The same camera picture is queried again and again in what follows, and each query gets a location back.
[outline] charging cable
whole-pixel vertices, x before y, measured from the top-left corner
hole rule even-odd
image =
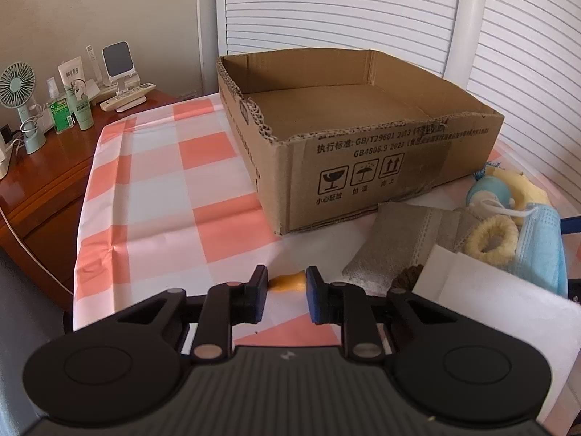
[[[24,242],[22,242],[20,240],[20,238],[18,237],[18,234],[16,234],[16,231],[12,228],[12,225],[8,221],[8,218],[6,218],[6,215],[4,214],[4,210],[2,210],[1,207],[0,207],[0,214],[2,215],[2,219],[6,223],[6,226],[8,227],[8,229],[10,230],[10,232],[12,233],[12,235],[15,237],[15,239],[18,241],[18,244],[21,245],[21,247],[26,251],[26,253],[31,257],[31,259],[34,260],[34,262],[36,262],[36,264],[42,270],[44,270],[50,276],[50,278],[53,279],[59,285],[60,288],[62,288],[63,290],[65,290],[66,293],[68,293],[69,295],[72,295],[73,293],[71,292],[71,290],[69,290],[63,284],[61,284],[60,281],[59,281],[59,279],[57,279],[53,274],[51,274],[50,271],[45,266],[43,266],[40,263],[40,261],[36,258],[36,256],[34,256],[33,252],[26,246],[26,244],[24,244]]]
[[[38,110],[38,113],[26,118],[22,123],[20,123],[20,130],[21,130],[22,134],[25,136],[27,135],[27,133],[34,134],[35,132],[37,132],[37,130],[38,130],[37,120],[42,118],[42,113],[46,109],[46,103],[45,104],[33,104],[30,107],[31,110],[35,109],[35,108]],[[24,125],[27,123],[32,123],[33,127],[32,128],[25,128]]]

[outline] circular pad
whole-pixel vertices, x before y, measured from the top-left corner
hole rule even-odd
[[[30,399],[50,418],[106,425],[159,406],[180,373],[178,353],[158,333],[111,323],[43,346],[28,360],[23,381]]]
[[[427,326],[395,356],[394,377],[428,416],[501,425],[534,418],[551,384],[532,346],[485,326]]]

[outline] spray bottle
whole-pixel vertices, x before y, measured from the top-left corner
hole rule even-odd
[[[67,96],[64,93],[59,93],[54,77],[49,78],[46,84],[48,85],[48,96],[50,97],[48,110],[54,123],[54,130],[56,130],[57,134],[60,134],[64,130],[73,127],[73,116],[67,105]]]

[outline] surgical mask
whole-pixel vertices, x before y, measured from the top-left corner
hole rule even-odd
[[[567,298],[567,269],[561,239],[561,218],[549,205],[529,203],[506,271],[532,284]]]

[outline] pink check pattern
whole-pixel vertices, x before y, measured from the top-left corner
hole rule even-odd
[[[563,217],[577,214],[549,180],[508,146],[497,143],[490,160],[524,171],[547,190]],[[463,204],[471,183],[464,178],[411,202],[454,209]],[[370,214],[275,236],[218,94],[130,116],[103,130],[89,176],[78,231],[75,328],[167,288],[201,295],[215,284],[246,281],[257,264],[267,265],[271,277],[318,265],[326,279],[340,279],[374,219]],[[581,276],[576,236],[564,238],[570,276]],[[340,340],[337,327],[310,322],[299,292],[268,294],[262,322],[236,326],[233,339],[281,346]],[[562,394],[550,416],[560,425],[572,420],[570,400]],[[554,430],[564,434],[560,427]]]

